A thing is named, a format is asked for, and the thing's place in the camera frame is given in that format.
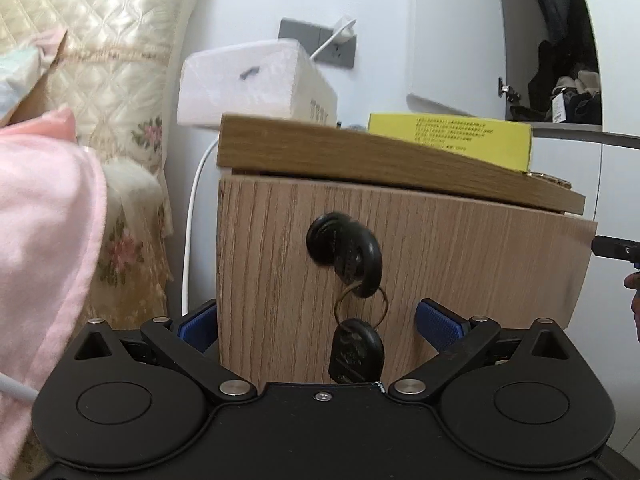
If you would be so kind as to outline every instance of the key ring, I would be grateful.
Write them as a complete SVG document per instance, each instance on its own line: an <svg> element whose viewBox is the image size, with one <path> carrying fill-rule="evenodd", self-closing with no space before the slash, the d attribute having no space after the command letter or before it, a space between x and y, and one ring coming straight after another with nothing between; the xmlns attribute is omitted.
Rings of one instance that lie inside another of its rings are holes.
<svg viewBox="0 0 640 480"><path fill-rule="evenodd" d="M338 299L335 300L334 303L334 317L335 317L335 322L343 329L346 330L347 332L350 332L351 330L349 330L347 327L345 327L342 322L340 321L340 319L338 319L338 307L340 306L340 304L342 303L342 300L347 296L347 294L349 294L353 289L358 288L360 285L362 285L362 282L353 282L351 283L351 285L347 286L343 291L342 294L340 296L338 296ZM385 305L385 309L384 312L382 313L382 317L380 318L380 321L377 322L373 328L378 328L380 326L380 324L385 320L386 314L389 312L389 299L386 296L386 292L385 289L382 288L382 286L378 287L378 290L382 293L382 302Z"/></svg>

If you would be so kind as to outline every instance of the blue gripper pad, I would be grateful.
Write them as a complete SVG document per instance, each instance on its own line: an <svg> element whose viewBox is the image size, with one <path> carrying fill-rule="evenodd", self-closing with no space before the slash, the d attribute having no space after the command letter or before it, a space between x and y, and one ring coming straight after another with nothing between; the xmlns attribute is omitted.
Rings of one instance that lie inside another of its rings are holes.
<svg viewBox="0 0 640 480"><path fill-rule="evenodd" d="M195 312L183 316L176 335L200 352L209 348L218 339L216 300L207 301Z"/></svg>
<svg viewBox="0 0 640 480"><path fill-rule="evenodd" d="M469 322L433 300L422 300L415 309L418 333L438 352L464 337Z"/></svg>

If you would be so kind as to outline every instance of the white tag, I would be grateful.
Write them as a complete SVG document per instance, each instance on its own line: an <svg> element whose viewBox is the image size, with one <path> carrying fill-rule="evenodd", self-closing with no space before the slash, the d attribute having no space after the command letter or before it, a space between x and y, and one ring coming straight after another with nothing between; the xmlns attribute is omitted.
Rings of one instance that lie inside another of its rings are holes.
<svg viewBox="0 0 640 480"><path fill-rule="evenodd" d="M566 121L566 112L564 111L564 96L560 92L551 101L551 111L555 123L564 123Z"/></svg>

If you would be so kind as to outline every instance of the wood grain surface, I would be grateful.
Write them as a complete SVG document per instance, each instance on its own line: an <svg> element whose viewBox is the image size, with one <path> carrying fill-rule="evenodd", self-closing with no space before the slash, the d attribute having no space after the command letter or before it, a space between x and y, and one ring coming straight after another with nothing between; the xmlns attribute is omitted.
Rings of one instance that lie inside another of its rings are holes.
<svg viewBox="0 0 640 480"><path fill-rule="evenodd" d="M582 195L537 177L412 142L293 121L224 116L218 165L584 211Z"/></svg>
<svg viewBox="0 0 640 480"><path fill-rule="evenodd" d="M435 352L415 331L422 298L461 316L525 328L537 317L566 327L596 230L591 221L468 198L317 180L223 176L217 244L220 355L225 367L267 381L328 382L343 285L306 252L311 222L334 210L375 234L390 309L379 328L383 381ZM377 293L349 298L341 319L375 321Z"/></svg>

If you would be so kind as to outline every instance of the gray wall socket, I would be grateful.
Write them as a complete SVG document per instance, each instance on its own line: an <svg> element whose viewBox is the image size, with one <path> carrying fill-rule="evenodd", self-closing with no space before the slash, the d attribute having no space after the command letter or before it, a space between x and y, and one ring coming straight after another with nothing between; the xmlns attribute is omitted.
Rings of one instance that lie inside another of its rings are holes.
<svg viewBox="0 0 640 480"><path fill-rule="evenodd" d="M311 55L333 33L334 31L331 28L284 18L280 22L278 38L298 40L307 53ZM354 36L343 44L332 43L316 57L316 61L343 68L353 68L356 59L356 40L357 36Z"/></svg>

